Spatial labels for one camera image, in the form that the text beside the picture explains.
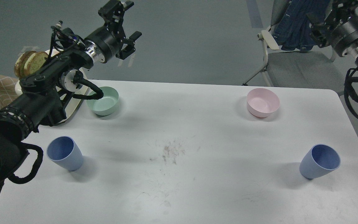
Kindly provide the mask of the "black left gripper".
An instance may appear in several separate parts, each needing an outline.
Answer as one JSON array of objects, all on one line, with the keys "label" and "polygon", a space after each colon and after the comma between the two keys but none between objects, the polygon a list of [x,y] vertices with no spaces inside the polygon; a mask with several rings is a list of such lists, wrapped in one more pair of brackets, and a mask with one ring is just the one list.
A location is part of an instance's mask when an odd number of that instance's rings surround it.
[{"label": "black left gripper", "polygon": [[106,63],[112,57],[124,60],[135,52],[135,42],[142,33],[135,31],[126,37],[123,28],[125,12],[134,4],[131,0],[110,0],[98,10],[104,24],[85,38],[85,52],[93,63]]}]

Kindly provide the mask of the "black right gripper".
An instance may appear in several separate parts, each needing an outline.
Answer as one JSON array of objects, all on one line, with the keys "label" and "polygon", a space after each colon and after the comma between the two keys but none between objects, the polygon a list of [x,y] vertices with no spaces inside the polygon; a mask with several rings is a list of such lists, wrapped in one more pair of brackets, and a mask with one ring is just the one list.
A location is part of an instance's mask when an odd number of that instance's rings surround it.
[{"label": "black right gripper", "polygon": [[331,46],[340,57],[358,58],[358,0],[333,0],[325,19],[307,13],[311,38],[321,48]]}]

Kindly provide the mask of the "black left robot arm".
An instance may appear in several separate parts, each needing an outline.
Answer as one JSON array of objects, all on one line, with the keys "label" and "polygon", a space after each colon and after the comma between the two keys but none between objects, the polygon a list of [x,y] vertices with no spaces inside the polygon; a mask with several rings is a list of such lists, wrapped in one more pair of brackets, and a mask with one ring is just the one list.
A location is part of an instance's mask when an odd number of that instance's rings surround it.
[{"label": "black left robot arm", "polygon": [[19,80],[22,94],[0,109],[0,193],[6,179],[15,184],[31,181],[41,166],[44,152],[39,146],[24,143],[38,126],[55,126],[67,118],[65,108],[73,99],[98,100],[102,90],[84,78],[80,68],[91,69],[112,57],[126,59],[135,52],[136,31],[126,37],[124,14],[133,1],[110,0],[98,11],[104,19],[85,39],[62,21],[52,26],[51,44],[40,68]]}]

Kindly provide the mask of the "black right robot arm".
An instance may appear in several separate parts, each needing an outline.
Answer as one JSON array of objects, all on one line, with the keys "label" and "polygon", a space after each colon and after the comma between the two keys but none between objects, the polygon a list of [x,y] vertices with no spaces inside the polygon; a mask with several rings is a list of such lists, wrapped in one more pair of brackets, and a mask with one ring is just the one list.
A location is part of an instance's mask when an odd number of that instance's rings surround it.
[{"label": "black right robot arm", "polygon": [[344,80],[344,101],[351,114],[358,114],[350,100],[358,103],[358,0],[334,0],[325,19],[310,12],[306,16],[311,24],[311,38],[319,47],[331,46],[339,57],[351,55],[355,68],[347,71]]}]

